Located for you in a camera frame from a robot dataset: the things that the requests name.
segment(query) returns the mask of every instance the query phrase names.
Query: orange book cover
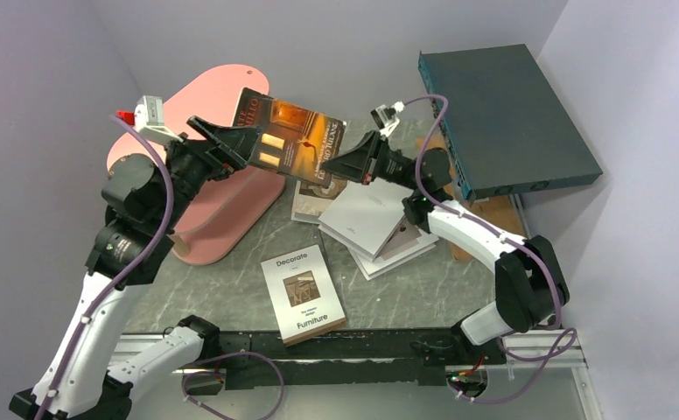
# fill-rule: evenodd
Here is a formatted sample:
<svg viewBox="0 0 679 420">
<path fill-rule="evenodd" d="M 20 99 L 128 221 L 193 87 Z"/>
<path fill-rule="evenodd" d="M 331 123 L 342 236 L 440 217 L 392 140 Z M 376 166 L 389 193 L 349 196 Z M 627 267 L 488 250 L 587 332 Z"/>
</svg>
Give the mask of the orange book cover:
<svg viewBox="0 0 679 420">
<path fill-rule="evenodd" d="M 332 183 L 320 165 L 337 155 L 345 134 L 343 121 L 245 87 L 234 116 L 234 126 L 243 125 L 263 130 L 252 165 L 323 187 Z"/>
</svg>

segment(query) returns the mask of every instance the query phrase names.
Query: white book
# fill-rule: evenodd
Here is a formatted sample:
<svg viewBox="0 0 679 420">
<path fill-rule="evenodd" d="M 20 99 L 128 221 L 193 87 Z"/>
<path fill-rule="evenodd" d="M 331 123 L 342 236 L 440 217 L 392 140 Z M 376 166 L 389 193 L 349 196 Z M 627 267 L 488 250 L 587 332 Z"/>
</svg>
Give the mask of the white book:
<svg viewBox="0 0 679 420">
<path fill-rule="evenodd" d="M 319 245 L 263 261 L 262 273 L 286 346 L 347 322 Z"/>
<path fill-rule="evenodd" d="M 404 217 L 409 188 L 377 178 L 369 185 L 350 182 L 319 216 L 319 230 L 368 260 L 375 259 Z"/>
<path fill-rule="evenodd" d="M 438 237 L 435 234 L 428 234 L 404 219 L 373 261 L 369 261 L 352 250 L 350 250 L 350 255 L 358 264 L 366 280 L 370 280 L 435 248 L 437 241 Z"/>
<path fill-rule="evenodd" d="M 302 180 L 297 181 L 290 219 L 318 225 L 319 216 L 342 193 L 346 186 L 347 180 L 337 177 L 332 177 L 330 185 L 326 188 Z"/>
</svg>

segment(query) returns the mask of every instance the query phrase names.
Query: wooden block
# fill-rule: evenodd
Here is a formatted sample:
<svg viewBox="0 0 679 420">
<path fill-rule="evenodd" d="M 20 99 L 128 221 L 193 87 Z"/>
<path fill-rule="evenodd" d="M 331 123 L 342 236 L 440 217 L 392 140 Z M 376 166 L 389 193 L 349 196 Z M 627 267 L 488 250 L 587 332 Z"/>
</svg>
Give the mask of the wooden block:
<svg viewBox="0 0 679 420">
<path fill-rule="evenodd" d="M 418 138 L 415 141 L 418 149 L 422 147 L 423 140 L 423 138 Z M 445 141 L 441 136 L 434 136 L 428 145 L 428 149 L 435 149 L 437 147 L 445 149 Z M 452 165 L 451 178 L 455 179 L 455 172 L 453 171 Z M 452 185 L 446 185 L 445 192 L 454 196 Z M 472 213 L 485 221 L 494 224 L 498 228 L 502 228 L 516 235 L 525 235 L 525 229 L 522 228 L 520 219 L 517 217 L 517 212 L 515 211 L 515 208 L 512 207 L 512 203 L 509 201 L 508 196 L 492 197 L 487 201 L 473 203 L 472 205 L 469 205 L 466 202 L 462 204 L 465 208 L 471 210 Z M 467 261 L 472 258 L 471 254 L 465 252 L 452 242 L 448 242 L 448 246 L 451 249 L 451 255 L 456 261 Z"/>
</svg>

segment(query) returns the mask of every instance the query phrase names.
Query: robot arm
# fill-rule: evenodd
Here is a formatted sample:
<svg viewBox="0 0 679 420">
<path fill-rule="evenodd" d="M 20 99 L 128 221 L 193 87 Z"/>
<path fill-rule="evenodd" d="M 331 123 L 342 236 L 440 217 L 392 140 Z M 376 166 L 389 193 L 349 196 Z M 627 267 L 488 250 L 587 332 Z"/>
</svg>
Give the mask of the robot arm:
<svg viewBox="0 0 679 420">
<path fill-rule="evenodd" d="M 227 178 L 247 166 L 262 133 L 257 127 L 220 127 L 193 116 L 188 125 L 206 141 L 174 136 L 158 117 L 156 99 L 144 97 L 136 120 L 127 123 L 136 123 L 149 139 L 166 145 L 173 192 L 167 228 L 171 232 L 206 181 Z M 77 309 L 51 365 L 35 387 L 15 394 L 11 411 L 25 419 L 125 418 L 132 403 L 165 375 L 201 355 L 220 353 L 219 329 L 188 317 L 162 342 L 109 368 L 133 308 L 172 247 L 164 237 L 130 269 L 165 218 L 166 195 L 163 174 L 149 157 L 133 154 L 112 165 L 102 190 L 108 202 L 106 226 L 87 258 Z M 124 271 L 128 274 L 115 281 Z M 102 293 L 107 294 L 100 300 Z"/>
<path fill-rule="evenodd" d="M 494 302 L 452 328 L 466 350 L 507 333 L 525 333 L 535 328 L 555 310 L 547 274 L 558 303 L 565 305 L 569 301 L 569 290 L 550 242 L 541 236 L 526 239 L 499 229 L 453 200 L 443 189 L 452 179 L 450 161 L 442 149 L 425 150 L 416 158 L 423 160 L 420 179 L 424 189 L 443 204 L 433 205 L 418 188 L 417 161 L 389 147 L 388 135 L 398 124 L 398 112 L 403 110 L 397 105 L 384 105 L 371 112 L 379 130 L 369 131 L 353 149 L 325 161 L 322 169 L 362 184 L 380 177 L 412 189 L 413 193 L 403 201 L 407 219 L 459 246 L 494 273 Z M 540 258 L 548 273 L 524 249 Z"/>
</svg>

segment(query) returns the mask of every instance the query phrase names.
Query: book title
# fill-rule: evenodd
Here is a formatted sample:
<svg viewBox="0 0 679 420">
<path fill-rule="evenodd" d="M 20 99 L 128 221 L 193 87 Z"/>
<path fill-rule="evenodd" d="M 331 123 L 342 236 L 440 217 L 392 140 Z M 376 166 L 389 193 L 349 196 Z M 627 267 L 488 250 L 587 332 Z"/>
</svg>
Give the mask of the book title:
<svg viewBox="0 0 679 420">
<path fill-rule="evenodd" d="M 285 259 L 285 260 L 282 260 L 282 261 L 276 261 L 275 264 L 276 264 L 276 266 L 280 267 L 281 265 L 294 263 L 298 260 L 303 260 L 304 258 L 308 258 L 308 255 L 307 254 L 298 254 L 296 256 L 292 256 L 291 258 L 288 258 L 288 259 Z"/>
<path fill-rule="evenodd" d="M 307 326 L 313 326 L 314 324 L 321 322 L 321 321 L 326 321 L 328 317 L 326 315 L 321 315 L 319 317 L 313 317 L 309 319 L 308 321 L 304 322 L 297 322 L 296 327 L 300 330 L 301 328 L 306 328 Z"/>
<path fill-rule="evenodd" d="M 321 150 L 318 153 L 319 160 L 314 169 L 314 177 L 317 179 L 324 179 L 324 176 L 326 175 L 326 172 L 321 169 L 321 164 L 330 158 L 334 152 L 334 142 L 337 139 L 338 125 L 340 125 L 338 122 L 332 122 L 324 131 L 324 142 L 321 144 Z"/>
<path fill-rule="evenodd" d="M 249 98 L 246 109 L 240 109 L 236 116 L 236 125 L 254 125 L 257 110 L 260 108 L 260 101 L 257 98 Z"/>
</svg>

